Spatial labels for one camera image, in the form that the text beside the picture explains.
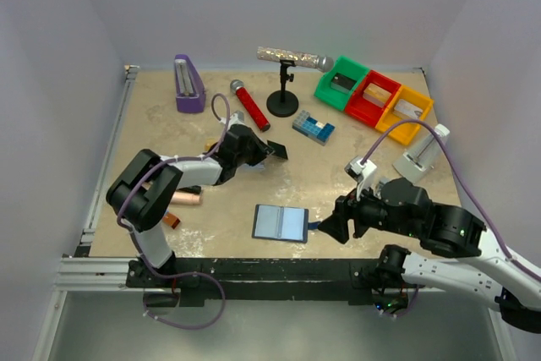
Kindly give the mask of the black VIP card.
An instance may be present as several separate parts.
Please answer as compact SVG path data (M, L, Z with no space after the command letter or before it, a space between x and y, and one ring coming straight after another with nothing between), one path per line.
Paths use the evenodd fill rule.
M284 161L288 160L287 148L285 145L276 143L271 140L267 141L267 145L272 149L273 156Z

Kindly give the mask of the navy blue card holder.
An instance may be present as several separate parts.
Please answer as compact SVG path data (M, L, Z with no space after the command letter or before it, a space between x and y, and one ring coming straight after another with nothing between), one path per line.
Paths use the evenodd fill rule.
M309 221L309 210L278 205L256 205L252 238L291 243L306 243L308 231L315 231L320 221Z

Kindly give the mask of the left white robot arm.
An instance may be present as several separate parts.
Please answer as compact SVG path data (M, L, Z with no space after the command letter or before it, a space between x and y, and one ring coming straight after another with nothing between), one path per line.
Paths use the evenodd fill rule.
M177 189L224 184L239 167L256 166L273 153L269 144L243 124L227 129L203 155L164 158L143 149L113 182L106 201L147 267L161 275L172 275L176 256L161 222Z

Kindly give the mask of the gold VIP card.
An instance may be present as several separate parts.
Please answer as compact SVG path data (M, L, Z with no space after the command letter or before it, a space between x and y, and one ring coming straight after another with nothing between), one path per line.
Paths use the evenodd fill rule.
M209 138L205 141L205 151L208 152L211 150L214 145L218 142L218 139L216 138Z

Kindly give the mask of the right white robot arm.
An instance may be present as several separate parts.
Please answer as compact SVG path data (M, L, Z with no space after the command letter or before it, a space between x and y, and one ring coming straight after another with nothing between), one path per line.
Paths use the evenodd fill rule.
M504 256L493 232L459 206L435 203L405 178L378 193L352 190L338 197L319 231L346 243L370 228L416 238L427 259L387 244L375 268L378 289L403 282L470 295L500 312L508 325L540 332L540 283Z

